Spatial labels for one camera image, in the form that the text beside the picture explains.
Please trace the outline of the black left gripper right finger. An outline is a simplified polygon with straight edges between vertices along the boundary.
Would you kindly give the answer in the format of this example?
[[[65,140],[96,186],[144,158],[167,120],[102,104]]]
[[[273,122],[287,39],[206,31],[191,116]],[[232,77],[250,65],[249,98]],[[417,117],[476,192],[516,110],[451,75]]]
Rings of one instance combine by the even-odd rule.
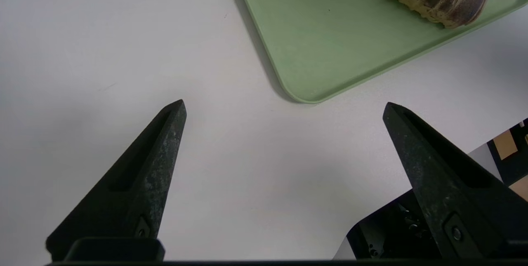
[[[528,204],[411,110],[383,121],[443,258],[526,258]]]

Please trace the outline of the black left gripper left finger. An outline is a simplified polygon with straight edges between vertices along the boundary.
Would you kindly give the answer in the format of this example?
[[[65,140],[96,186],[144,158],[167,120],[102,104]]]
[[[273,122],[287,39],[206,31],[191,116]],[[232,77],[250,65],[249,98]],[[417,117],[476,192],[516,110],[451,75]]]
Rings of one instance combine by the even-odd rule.
[[[53,260],[162,260],[157,239],[186,121],[165,106],[47,237]]]

